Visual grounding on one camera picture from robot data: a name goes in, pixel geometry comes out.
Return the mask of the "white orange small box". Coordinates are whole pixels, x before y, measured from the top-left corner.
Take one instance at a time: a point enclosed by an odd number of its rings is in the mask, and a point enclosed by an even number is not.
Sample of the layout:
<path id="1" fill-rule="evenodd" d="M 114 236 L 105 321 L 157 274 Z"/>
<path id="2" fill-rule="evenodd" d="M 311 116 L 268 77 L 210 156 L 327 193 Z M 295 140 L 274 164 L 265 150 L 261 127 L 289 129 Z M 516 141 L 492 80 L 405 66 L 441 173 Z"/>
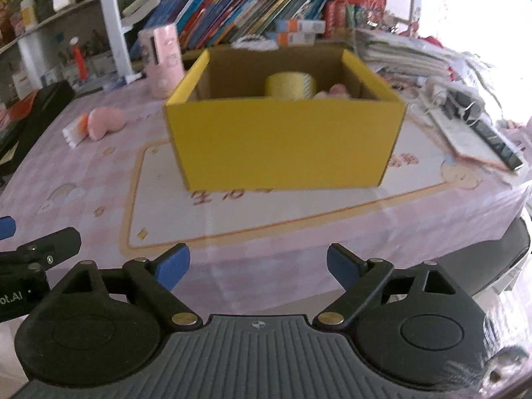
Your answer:
<path id="1" fill-rule="evenodd" d="M 83 113 L 61 131 L 71 148 L 76 148 L 88 137 L 87 122 L 88 115 Z"/>

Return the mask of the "pink plush toy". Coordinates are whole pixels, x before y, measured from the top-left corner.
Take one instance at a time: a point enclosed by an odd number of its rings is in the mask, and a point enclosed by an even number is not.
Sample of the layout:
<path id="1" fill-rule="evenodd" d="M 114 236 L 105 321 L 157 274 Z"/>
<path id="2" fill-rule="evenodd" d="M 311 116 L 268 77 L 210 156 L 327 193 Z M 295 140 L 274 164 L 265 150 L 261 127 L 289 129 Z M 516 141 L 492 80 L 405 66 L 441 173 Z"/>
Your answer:
<path id="1" fill-rule="evenodd" d="M 87 133 L 92 141 L 100 141 L 108 133 L 119 132 L 125 126 L 125 113 L 122 109 L 98 107 L 87 118 Z"/>

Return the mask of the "yellow packing tape roll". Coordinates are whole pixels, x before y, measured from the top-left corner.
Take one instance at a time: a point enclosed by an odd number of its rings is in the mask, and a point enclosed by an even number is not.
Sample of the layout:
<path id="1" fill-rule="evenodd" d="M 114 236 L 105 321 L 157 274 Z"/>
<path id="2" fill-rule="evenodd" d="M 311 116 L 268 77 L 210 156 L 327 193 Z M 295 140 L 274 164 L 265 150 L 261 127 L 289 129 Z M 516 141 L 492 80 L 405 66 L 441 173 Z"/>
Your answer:
<path id="1" fill-rule="evenodd" d="M 282 100 L 308 100 L 317 93 L 316 81 L 308 73 L 285 71 L 268 76 L 265 95 Z"/>

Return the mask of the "red booklet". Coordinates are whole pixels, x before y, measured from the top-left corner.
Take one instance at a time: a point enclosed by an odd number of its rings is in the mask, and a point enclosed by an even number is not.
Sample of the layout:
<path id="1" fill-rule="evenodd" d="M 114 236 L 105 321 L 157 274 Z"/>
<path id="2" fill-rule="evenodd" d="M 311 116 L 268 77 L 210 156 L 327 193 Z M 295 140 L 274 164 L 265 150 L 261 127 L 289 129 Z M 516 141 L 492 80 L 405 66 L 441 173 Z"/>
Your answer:
<path id="1" fill-rule="evenodd" d="M 25 119 L 33 108 L 33 102 L 39 91 L 34 90 L 27 97 L 1 110 L 1 141 L 8 138 L 18 123 Z"/>

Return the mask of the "yellow cardboard box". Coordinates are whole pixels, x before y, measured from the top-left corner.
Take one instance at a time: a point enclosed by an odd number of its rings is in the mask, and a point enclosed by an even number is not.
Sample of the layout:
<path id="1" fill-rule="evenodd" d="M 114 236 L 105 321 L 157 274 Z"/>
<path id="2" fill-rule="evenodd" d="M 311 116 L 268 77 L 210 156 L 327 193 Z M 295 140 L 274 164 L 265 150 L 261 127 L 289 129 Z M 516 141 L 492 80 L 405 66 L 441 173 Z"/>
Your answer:
<path id="1" fill-rule="evenodd" d="M 346 98 L 267 95 L 270 76 L 311 76 Z M 164 107 L 191 191 L 374 188 L 406 113 L 401 97 L 356 55 L 334 45 L 204 51 Z"/>

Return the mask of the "red white glue bottle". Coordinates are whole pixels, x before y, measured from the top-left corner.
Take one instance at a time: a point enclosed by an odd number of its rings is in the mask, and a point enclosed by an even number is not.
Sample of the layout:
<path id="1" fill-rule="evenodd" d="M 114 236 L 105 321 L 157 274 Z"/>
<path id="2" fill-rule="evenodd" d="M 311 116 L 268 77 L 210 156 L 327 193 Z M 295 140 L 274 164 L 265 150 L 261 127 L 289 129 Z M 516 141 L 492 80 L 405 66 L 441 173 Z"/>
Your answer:
<path id="1" fill-rule="evenodd" d="M 77 65 L 78 78 L 80 81 L 86 81 L 88 78 L 88 73 L 87 73 L 85 59 L 78 45 L 78 37 L 73 37 L 69 41 L 69 45 L 70 45 L 72 56 Z"/>

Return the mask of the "pink plush in box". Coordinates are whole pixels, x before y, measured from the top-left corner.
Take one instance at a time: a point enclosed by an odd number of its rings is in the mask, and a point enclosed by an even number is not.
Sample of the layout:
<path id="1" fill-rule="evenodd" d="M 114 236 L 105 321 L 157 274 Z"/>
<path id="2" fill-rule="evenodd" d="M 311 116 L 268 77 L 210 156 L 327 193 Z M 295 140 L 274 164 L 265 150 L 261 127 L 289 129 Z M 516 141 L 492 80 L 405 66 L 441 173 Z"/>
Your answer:
<path id="1" fill-rule="evenodd" d="M 344 84 L 334 84 L 327 91 L 322 90 L 318 92 L 314 99 L 344 99 L 351 100 L 352 96 L 348 92 Z"/>

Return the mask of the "white power strip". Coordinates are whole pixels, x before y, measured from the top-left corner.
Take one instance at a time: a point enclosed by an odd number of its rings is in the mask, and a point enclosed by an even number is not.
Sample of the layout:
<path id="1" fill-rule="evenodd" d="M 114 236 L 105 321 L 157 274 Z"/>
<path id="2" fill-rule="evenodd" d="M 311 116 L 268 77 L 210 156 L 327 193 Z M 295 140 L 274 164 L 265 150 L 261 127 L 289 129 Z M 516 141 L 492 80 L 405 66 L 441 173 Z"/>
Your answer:
<path id="1" fill-rule="evenodd" d="M 461 120 L 473 126 L 480 121 L 485 102 L 478 95 L 469 91 L 452 89 L 442 84 L 432 84 L 427 87 L 430 106 L 427 113 L 440 112 L 448 120 Z"/>

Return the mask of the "white yellow jar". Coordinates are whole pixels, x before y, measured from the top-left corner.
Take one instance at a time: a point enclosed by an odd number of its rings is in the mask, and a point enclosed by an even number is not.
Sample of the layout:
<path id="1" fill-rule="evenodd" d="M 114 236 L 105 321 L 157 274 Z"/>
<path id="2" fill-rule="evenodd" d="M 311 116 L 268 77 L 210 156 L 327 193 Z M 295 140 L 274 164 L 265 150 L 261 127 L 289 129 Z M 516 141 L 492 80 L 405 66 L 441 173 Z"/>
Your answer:
<path id="1" fill-rule="evenodd" d="M 39 24 L 35 0 L 23 0 L 20 3 L 20 9 L 23 18 L 24 29 L 27 31 L 35 29 Z"/>

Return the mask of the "pink cylindrical humidifier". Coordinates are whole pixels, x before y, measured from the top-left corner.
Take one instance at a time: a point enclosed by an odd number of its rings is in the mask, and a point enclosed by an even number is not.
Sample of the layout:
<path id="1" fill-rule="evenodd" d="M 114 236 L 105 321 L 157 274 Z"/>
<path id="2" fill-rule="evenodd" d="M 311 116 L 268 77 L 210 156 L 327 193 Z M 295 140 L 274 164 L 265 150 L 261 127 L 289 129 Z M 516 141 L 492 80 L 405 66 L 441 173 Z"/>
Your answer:
<path id="1" fill-rule="evenodd" d="M 159 99 L 169 98 L 185 76 L 176 25 L 141 30 L 138 39 L 152 95 Z"/>

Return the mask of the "stack of newspapers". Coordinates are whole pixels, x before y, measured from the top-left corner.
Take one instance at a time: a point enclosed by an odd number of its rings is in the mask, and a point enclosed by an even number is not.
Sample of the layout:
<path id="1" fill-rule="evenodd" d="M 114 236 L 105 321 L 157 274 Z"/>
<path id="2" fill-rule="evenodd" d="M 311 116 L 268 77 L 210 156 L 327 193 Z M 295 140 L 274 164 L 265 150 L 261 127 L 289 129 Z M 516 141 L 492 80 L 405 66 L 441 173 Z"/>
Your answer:
<path id="1" fill-rule="evenodd" d="M 356 29 L 354 47 L 369 67 L 391 73 L 449 78 L 456 54 L 423 39 Z"/>

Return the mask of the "orange white medicine box lower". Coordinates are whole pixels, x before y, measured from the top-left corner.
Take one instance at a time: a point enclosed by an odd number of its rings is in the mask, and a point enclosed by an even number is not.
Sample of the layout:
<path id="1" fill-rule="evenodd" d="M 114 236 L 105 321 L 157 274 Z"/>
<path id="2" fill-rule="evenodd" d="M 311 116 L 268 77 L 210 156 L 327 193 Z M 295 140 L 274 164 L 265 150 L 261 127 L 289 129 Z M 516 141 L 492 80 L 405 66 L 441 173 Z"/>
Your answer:
<path id="1" fill-rule="evenodd" d="M 280 47 L 291 46 L 313 46 L 316 41 L 316 35 L 314 33 L 277 33 L 276 36 L 277 45 Z"/>

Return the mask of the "white quilted pearl handbag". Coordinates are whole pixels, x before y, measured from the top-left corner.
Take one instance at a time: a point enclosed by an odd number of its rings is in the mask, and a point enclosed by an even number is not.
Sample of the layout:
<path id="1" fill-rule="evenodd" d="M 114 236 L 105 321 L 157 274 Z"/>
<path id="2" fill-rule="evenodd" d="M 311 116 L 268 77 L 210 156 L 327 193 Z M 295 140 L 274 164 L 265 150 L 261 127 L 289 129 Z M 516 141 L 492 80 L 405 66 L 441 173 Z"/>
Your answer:
<path id="1" fill-rule="evenodd" d="M 257 34 L 250 34 L 237 39 L 231 44 L 232 49 L 254 52 L 276 51 L 279 46 L 274 40 Z"/>

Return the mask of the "orange white medicine box upper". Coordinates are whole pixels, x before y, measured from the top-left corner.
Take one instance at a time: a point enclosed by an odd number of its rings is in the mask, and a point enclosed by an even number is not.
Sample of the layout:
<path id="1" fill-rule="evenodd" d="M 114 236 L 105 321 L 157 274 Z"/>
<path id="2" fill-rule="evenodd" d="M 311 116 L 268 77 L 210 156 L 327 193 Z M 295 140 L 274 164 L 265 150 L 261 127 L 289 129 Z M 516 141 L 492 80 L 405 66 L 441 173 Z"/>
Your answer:
<path id="1" fill-rule="evenodd" d="M 326 22 L 321 20 L 277 20 L 275 22 L 275 32 L 324 34 L 326 32 L 326 26 Z"/>

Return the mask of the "row of leaning books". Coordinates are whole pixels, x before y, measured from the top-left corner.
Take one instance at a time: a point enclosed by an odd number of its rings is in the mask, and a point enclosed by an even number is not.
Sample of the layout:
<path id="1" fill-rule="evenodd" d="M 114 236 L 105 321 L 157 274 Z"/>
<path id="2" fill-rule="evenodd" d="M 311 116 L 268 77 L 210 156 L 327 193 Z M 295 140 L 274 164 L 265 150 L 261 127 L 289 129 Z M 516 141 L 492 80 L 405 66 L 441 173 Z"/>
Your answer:
<path id="1" fill-rule="evenodd" d="M 329 0 L 161 0 L 141 27 L 177 28 L 185 52 L 272 33 L 277 20 L 320 21 Z"/>

